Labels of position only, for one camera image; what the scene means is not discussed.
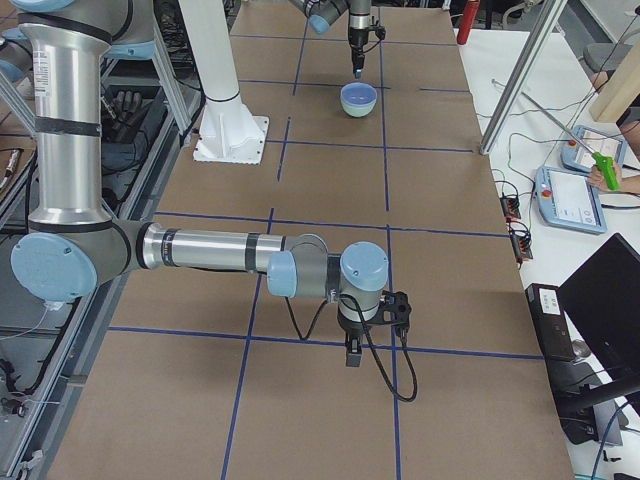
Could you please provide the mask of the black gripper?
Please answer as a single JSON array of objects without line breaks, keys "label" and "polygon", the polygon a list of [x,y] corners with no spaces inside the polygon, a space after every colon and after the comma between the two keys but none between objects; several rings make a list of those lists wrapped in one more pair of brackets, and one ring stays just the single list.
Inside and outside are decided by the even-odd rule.
[{"label": "black gripper", "polygon": [[361,77],[364,70],[365,53],[364,46],[369,41],[368,29],[349,29],[348,42],[351,47],[351,60],[353,66],[353,75]]},{"label": "black gripper", "polygon": [[337,320],[339,326],[345,331],[345,349],[347,367],[359,367],[362,359],[361,341],[365,336],[365,332],[370,329],[364,315],[359,315],[356,311],[347,310],[343,312],[338,310]]}]

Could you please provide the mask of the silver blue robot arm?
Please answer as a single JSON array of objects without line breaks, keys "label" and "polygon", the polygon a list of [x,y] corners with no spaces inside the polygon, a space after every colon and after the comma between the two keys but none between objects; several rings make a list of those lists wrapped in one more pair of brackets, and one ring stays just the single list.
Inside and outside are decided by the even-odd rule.
[{"label": "silver blue robot arm", "polygon": [[346,362],[360,362],[373,326],[393,301],[388,259],[370,242],[332,254],[315,235],[297,237],[169,229],[113,217],[102,204],[102,58],[113,48],[154,50],[149,1],[22,1],[19,26],[32,46],[39,204],[13,248],[11,267],[34,296],[68,302],[136,270],[160,266],[262,274],[286,299],[338,307]]},{"label": "silver blue robot arm", "polygon": [[290,4],[307,19],[312,29],[319,35],[329,28],[345,13],[348,13],[347,39],[351,49],[353,75],[360,79],[365,64],[365,46],[369,35],[374,31],[371,15],[372,3],[369,0],[291,0]]}]

